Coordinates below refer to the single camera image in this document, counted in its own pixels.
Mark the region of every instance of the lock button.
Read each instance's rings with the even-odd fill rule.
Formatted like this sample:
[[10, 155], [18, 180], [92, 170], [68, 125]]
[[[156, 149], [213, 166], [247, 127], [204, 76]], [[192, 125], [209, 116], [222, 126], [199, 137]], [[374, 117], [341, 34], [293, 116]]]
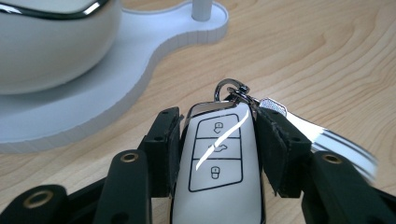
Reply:
[[212, 179], [219, 179], [220, 168], [218, 166], [212, 166]]
[[[198, 124], [198, 130], [196, 138], [217, 138], [224, 135], [230, 130], [237, 122], [238, 116], [235, 114], [229, 114], [222, 117], [203, 119]], [[240, 137], [241, 133], [231, 133], [229, 137]]]
[[198, 161], [192, 161], [189, 190], [191, 192], [220, 188], [242, 181], [240, 160], [207, 160], [195, 169]]

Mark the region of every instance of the metal clip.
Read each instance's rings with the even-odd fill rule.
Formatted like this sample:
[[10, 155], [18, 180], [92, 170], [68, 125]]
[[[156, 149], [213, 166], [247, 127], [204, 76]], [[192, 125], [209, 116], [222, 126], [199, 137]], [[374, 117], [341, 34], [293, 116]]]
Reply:
[[222, 80], [218, 86], [215, 89], [215, 101], [219, 101], [219, 94], [221, 91], [221, 88], [227, 84], [233, 85], [236, 88], [233, 87], [228, 87], [227, 91], [228, 93], [230, 93], [230, 95], [233, 97], [234, 101], [240, 101], [240, 102], [244, 102], [247, 105], [249, 105], [250, 107], [252, 107], [253, 109], [257, 108], [257, 106], [260, 105], [260, 101], [254, 97], [251, 97], [248, 95], [250, 88], [243, 84], [242, 82], [235, 80], [235, 79], [231, 79], [231, 78], [226, 78], [224, 80]]

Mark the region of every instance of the keychain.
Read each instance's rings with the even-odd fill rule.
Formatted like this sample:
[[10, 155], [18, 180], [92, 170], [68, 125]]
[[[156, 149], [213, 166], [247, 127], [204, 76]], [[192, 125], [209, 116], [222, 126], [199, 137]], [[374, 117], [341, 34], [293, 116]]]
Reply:
[[234, 79], [224, 79], [219, 83], [215, 89], [215, 101], [219, 101], [219, 92], [227, 84], [236, 87], [236, 89], [233, 87], [227, 89], [234, 99], [249, 104], [256, 111], [258, 108], [267, 108], [279, 113], [312, 142], [313, 152], [331, 151], [346, 157], [369, 183], [374, 183], [377, 160], [370, 152], [337, 133], [293, 115], [284, 105], [271, 98], [258, 100], [249, 96], [249, 87]]

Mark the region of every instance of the brass screw hole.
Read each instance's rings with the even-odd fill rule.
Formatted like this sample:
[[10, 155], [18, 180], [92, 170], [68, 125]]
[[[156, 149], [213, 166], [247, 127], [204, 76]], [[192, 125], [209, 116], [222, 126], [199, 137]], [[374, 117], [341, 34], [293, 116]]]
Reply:
[[343, 162], [338, 157], [330, 154], [323, 155], [322, 158], [323, 160], [333, 164], [341, 164]]
[[139, 155], [133, 152], [127, 153], [121, 156], [121, 161], [123, 162], [133, 162], [139, 158]]
[[24, 202], [23, 206], [29, 209], [37, 208], [46, 204], [53, 197], [53, 192], [48, 189], [40, 190], [30, 195]]

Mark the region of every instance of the chrome trim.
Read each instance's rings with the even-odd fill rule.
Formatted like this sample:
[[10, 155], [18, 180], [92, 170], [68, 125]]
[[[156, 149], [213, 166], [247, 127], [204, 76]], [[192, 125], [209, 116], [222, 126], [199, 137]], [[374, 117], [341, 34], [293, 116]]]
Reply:
[[213, 111], [219, 111], [223, 109], [236, 107], [238, 103], [232, 101], [220, 101], [220, 102], [205, 102], [193, 105], [189, 113], [187, 114], [186, 120], [184, 121], [184, 129], [189, 126], [190, 120], [200, 115], [210, 113]]
[[7, 13], [10, 15], [19, 15], [34, 17], [44, 20], [53, 21], [69, 21], [69, 20], [80, 20], [90, 17], [95, 14], [110, 0], [96, 0], [92, 5], [84, 8], [81, 11], [71, 12], [71, 13], [56, 13], [56, 12], [46, 12], [36, 9], [30, 9], [27, 7], [12, 6], [10, 4], [6, 5], [0, 2], [0, 13]]
[[215, 94], [214, 94], [215, 102], [220, 101], [221, 88], [227, 84], [234, 85], [238, 91], [240, 91], [244, 94], [248, 94], [250, 92], [250, 88], [248, 86], [246, 86], [245, 84], [243, 84], [242, 82], [232, 79], [232, 78], [226, 78], [226, 79], [223, 79], [221, 82], [219, 82], [218, 86], [215, 88]]

